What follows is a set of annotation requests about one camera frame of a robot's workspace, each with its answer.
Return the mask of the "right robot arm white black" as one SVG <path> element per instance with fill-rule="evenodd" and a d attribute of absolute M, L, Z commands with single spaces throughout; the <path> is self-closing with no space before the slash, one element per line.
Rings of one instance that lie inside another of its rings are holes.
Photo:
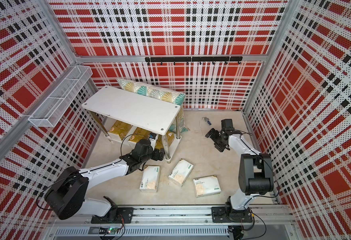
<path fill-rule="evenodd" d="M 256 198 L 265 197 L 274 190 L 274 175 L 271 157 L 254 149 L 245 140 L 244 132 L 227 129 L 210 129 L 206 138 L 213 140 L 219 152 L 234 150 L 240 157 L 239 189 L 228 197 L 224 207 L 212 207 L 214 223 L 253 223 L 254 216 L 250 203 Z"/>

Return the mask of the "small green circuit board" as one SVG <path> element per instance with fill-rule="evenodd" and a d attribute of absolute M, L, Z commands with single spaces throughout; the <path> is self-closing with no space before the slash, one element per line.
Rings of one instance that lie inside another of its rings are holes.
<path fill-rule="evenodd" d="M 99 228 L 100 235 L 116 235 L 120 231 L 120 228 Z"/>

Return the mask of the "gold tissue pack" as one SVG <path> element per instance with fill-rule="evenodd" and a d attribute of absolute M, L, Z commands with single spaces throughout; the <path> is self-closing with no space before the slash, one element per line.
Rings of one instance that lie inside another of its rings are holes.
<path fill-rule="evenodd" d="M 115 123 L 112 125 L 110 130 L 108 131 L 109 136 L 114 139 L 114 140 L 123 140 L 126 135 L 129 133 L 130 129 L 132 128 L 132 125 L 121 122 L 121 121 L 115 121 Z"/>
<path fill-rule="evenodd" d="M 134 133 L 130 136 L 128 140 L 128 144 L 130 146 L 135 145 L 142 139 L 148 139 L 148 136 L 150 134 L 150 131 L 142 129 L 142 128 L 136 128 Z"/>
<path fill-rule="evenodd" d="M 155 144 L 155 149 L 158 149 L 158 150 L 161 150 L 163 149 L 163 144 L 162 144 L 162 136 L 159 135 L 158 136 L 158 139 L 156 141 L 156 144 Z M 167 139 L 167 143 L 168 143 L 168 146 L 170 146 L 174 140 L 174 133 L 170 132 L 170 131 L 167 131 L 166 133 L 166 139 Z"/>

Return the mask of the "white tissue pack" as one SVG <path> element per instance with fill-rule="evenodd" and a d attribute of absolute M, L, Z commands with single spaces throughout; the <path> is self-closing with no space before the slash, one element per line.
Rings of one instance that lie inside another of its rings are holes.
<path fill-rule="evenodd" d="M 184 159 L 180 159 L 172 172 L 168 176 L 168 179 L 179 187 L 182 187 L 192 172 L 194 165 Z"/>
<path fill-rule="evenodd" d="M 156 193 L 160 178 L 160 166 L 145 166 L 140 183 L 141 192 Z"/>
<path fill-rule="evenodd" d="M 219 180 L 214 175 L 193 179 L 193 184 L 197 198 L 220 194 L 222 191 Z"/>

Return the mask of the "white two-tier shelf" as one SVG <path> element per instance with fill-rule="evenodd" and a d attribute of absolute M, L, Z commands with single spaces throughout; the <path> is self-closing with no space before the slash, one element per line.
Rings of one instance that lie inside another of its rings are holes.
<path fill-rule="evenodd" d="M 82 104 L 82 107 L 90 112 L 104 136 L 110 142 L 118 143 L 122 140 L 111 137 L 98 116 L 110 118 L 113 123 L 121 121 L 132 125 L 129 134 L 132 134 L 136 128 L 141 128 L 164 137 L 181 110 L 179 105 L 110 86 L 105 86 L 96 92 Z"/>

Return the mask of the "geometric patterned pillow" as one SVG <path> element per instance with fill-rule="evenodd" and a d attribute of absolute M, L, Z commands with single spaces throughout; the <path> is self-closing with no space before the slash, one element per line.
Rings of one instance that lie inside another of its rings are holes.
<path fill-rule="evenodd" d="M 154 85 L 146 84 L 142 82 L 135 82 L 131 80 L 117 79 L 117 82 L 119 86 L 125 91 L 180 106 L 181 109 L 177 116 L 178 123 L 179 123 L 179 130 L 181 133 L 187 132 L 189 130 L 185 123 L 184 108 L 183 108 L 183 103 L 186 98 L 185 93 L 177 92 L 168 88 L 161 88 L 158 86 L 154 86 Z"/>

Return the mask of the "small floor debris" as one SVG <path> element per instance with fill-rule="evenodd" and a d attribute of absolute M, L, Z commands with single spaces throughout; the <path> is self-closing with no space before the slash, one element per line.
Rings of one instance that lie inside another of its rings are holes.
<path fill-rule="evenodd" d="M 209 126 L 212 125 L 212 123 L 210 122 L 209 118 L 207 118 L 207 117 L 202 117 L 202 120 L 205 121 Z"/>

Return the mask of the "black wall hook rail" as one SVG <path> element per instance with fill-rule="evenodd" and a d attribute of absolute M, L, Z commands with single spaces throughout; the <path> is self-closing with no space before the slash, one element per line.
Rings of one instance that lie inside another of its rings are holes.
<path fill-rule="evenodd" d="M 188 63 L 188 62 L 241 62 L 243 57 L 147 57 L 144 59 L 146 63 Z"/>

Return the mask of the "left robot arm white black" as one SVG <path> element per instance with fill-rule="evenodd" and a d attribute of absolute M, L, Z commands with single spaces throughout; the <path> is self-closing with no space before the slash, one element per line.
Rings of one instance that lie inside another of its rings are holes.
<path fill-rule="evenodd" d="M 91 215 L 93 224 L 112 223 L 118 218 L 118 206 L 109 197 L 86 198 L 91 188 L 114 178 L 142 170 L 149 160 L 162 161 L 164 149 L 156 149 L 153 139 L 141 139 L 134 149 L 115 161 L 90 169 L 66 168 L 47 190 L 44 200 L 60 220 L 75 215 Z"/>

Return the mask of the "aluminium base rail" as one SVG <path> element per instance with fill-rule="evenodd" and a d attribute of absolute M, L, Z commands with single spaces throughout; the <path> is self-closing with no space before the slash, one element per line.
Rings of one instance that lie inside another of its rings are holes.
<path fill-rule="evenodd" d="M 252 205 L 253 223 L 214 223 L 212 207 L 223 205 L 123 206 L 112 223 L 93 224 L 91 216 L 52 218 L 44 240 L 301 240 L 286 205 Z M 120 228 L 100 235 L 99 228 Z"/>

